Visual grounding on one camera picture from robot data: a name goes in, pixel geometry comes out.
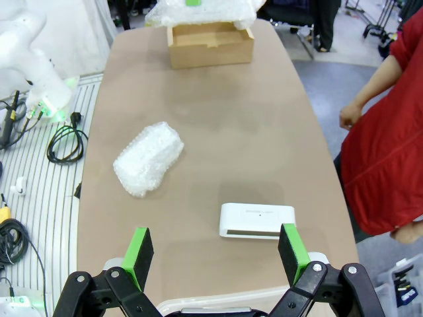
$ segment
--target white striped surface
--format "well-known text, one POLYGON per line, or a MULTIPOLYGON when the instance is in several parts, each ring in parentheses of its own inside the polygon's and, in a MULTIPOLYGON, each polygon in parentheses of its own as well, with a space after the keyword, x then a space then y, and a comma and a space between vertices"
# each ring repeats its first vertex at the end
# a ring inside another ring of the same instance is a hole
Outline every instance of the white striped surface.
MULTIPOLYGON (((81 78, 71 107, 71 113, 75 111, 83 115, 79 129, 88 136, 101 79, 102 75, 81 78)), ((40 127, 25 133, 16 145, 0 152, 3 163, 0 192, 5 194, 12 217, 28 230, 46 268, 49 316, 57 304, 67 276, 77 268, 79 200, 73 194, 82 179, 84 158, 74 164, 59 165, 49 162, 46 157, 47 145, 62 125, 40 124, 40 127), (28 179, 25 196, 10 192, 10 187, 19 176, 28 179)), ((63 140, 57 148, 58 157, 69 153, 75 142, 72 136, 66 142, 63 140)), ((42 292, 42 271, 32 248, 28 249, 23 260, 8 265, 0 276, 8 277, 13 286, 42 292)))

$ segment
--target white backdrop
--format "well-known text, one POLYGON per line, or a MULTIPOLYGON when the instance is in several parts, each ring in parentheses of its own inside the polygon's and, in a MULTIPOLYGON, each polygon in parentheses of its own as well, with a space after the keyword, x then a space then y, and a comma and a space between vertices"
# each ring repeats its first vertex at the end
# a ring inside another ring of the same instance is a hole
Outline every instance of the white backdrop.
MULTIPOLYGON (((47 14, 43 31, 32 47, 52 59, 62 78, 103 71, 117 34, 107 0, 26 0, 29 8, 47 14)), ((0 98, 27 90, 24 77, 0 69, 0 98)))

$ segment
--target hand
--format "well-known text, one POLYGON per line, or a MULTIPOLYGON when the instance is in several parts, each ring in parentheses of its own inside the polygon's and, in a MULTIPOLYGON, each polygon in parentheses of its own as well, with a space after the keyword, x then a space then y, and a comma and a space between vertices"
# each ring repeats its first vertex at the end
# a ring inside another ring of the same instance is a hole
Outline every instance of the hand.
POLYGON ((362 105, 357 102, 351 102, 349 105, 343 107, 339 113, 339 126, 348 131, 362 116, 362 105))

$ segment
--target red jacket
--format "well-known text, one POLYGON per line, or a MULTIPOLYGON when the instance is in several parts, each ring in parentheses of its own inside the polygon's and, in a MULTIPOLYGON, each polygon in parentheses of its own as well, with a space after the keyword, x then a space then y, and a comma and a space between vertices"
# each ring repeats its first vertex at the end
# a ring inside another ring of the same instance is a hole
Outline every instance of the red jacket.
POLYGON ((341 150, 348 203, 361 229, 373 235, 423 214, 423 9, 403 31, 391 44, 403 74, 351 129, 341 150))

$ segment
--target bubble wrap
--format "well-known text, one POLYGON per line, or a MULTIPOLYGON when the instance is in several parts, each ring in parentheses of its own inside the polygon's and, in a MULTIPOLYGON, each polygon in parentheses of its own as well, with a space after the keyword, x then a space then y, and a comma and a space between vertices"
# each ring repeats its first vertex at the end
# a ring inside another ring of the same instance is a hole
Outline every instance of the bubble wrap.
POLYGON ((145 21, 151 26, 234 22, 239 30, 249 28, 265 0, 202 0, 191 7, 186 0, 158 0, 145 21))
POLYGON ((128 193, 144 197, 148 190, 159 187, 183 148, 179 134, 166 122, 159 122, 131 141, 114 161, 113 169, 128 193))

